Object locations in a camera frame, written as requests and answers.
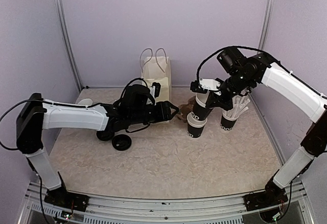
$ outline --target black and white paper cup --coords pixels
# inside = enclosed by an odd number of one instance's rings
[[[196,120],[191,113],[188,114],[188,135],[192,138],[198,138],[201,136],[203,128],[207,122],[207,119],[203,121]]]
[[[194,117],[196,120],[199,121],[204,121],[206,120],[206,118],[209,116],[209,114],[212,112],[213,108],[206,108],[205,107],[205,103],[206,100],[208,99],[208,95],[207,94],[200,94],[197,93],[196,97],[195,97],[195,103],[193,105],[193,109],[192,109],[192,117]]]
[[[237,118],[229,118],[224,114],[221,115],[220,127],[225,131],[230,131],[236,123]]]

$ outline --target white paper bag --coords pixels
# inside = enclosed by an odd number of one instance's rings
[[[145,57],[142,60],[142,54],[146,51],[151,51],[150,57]],[[157,53],[162,50],[165,56],[157,56]],[[152,49],[145,49],[139,58],[142,69],[142,78],[147,82],[148,86],[151,86],[153,82],[160,83],[161,89],[159,97],[155,99],[156,102],[171,101],[171,68],[170,60],[167,57],[163,48],[159,48],[153,56]]]

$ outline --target gray partition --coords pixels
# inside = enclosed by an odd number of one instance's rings
[[[173,85],[226,45],[258,46],[267,0],[62,0],[83,85],[123,86],[139,77],[143,49],[164,47]],[[203,76],[226,77],[213,59]]]
[[[275,0],[265,50],[320,92],[327,93],[327,0]],[[268,88],[253,97],[286,159],[295,151],[310,121],[297,107]],[[327,155],[303,176],[319,224],[327,220]]]
[[[78,91],[69,67],[54,0],[1,0],[0,115],[34,92],[48,99],[73,102]],[[19,109],[2,121],[0,140],[15,147]],[[44,133],[51,150],[58,130]],[[0,223],[14,224],[32,178],[20,152],[0,148]]]

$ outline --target marble table surface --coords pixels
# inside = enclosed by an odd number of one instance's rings
[[[121,91],[84,89],[78,101],[112,103]],[[173,88],[172,102],[179,106],[192,95]],[[220,128],[220,118],[221,109],[215,108],[199,138],[189,137],[187,124],[177,118],[151,125],[129,134],[132,146],[123,152],[98,140],[95,131],[63,129],[50,158],[68,190],[90,194],[175,199],[264,188],[280,164],[253,105],[229,132]]]

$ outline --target brown stuffed toy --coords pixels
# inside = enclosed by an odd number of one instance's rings
[[[179,118],[184,123],[186,123],[188,121],[187,116],[188,116],[189,113],[192,112],[194,103],[195,103],[195,96],[192,96],[188,100],[188,103],[187,104],[181,104],[181,105],[179,105],[178,106],[179,112],[177,114],[177,118]]]

